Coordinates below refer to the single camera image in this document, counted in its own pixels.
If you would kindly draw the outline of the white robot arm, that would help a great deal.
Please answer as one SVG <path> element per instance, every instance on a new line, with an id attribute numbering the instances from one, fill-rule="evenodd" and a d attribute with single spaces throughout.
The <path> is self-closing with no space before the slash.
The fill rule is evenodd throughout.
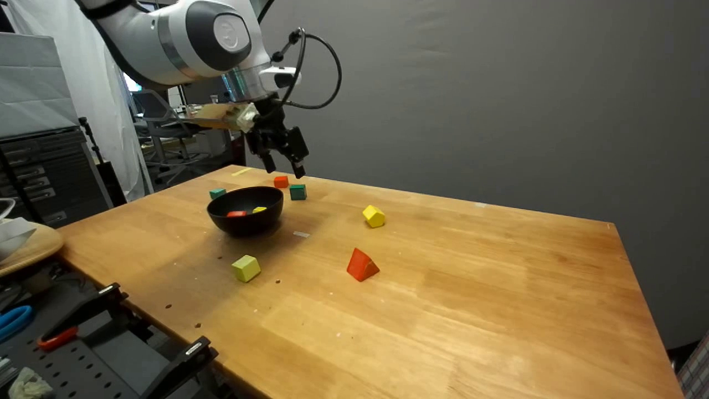
<path id="1" fill-rule="evenodd" d="M 299 81 L 295 67 L 278 67 L 265 45 L 251 0 L 175 0 L 146 10 L 138 0 L 76 0 L 97 29 L 115 65 L 142 87 L 166 89 L 237 73 L 247 114 L 240 132 L 249 150 L 275 171 L 281 153 L 303 177 L 308 146 L 286 127 L 286 94 Z"/>

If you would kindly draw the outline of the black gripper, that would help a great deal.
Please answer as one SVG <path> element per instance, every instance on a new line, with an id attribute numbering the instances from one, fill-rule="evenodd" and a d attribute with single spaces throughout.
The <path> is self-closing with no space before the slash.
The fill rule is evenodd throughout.
<path id="1" fill-rule="evenodd" d="M 249 150 L 262 159 L 267 173 L 275 171 L 273 152 L 281 153 L 292 163 L 292 173 L 298 179 L 307 176 L 303 159 L 308 156 L 307 140 L 299 128 L 289 128 L 285 124 L 286 114 L 280 102 L 260 101 L 260 117 L 251 133 L 247 133 Z"/>

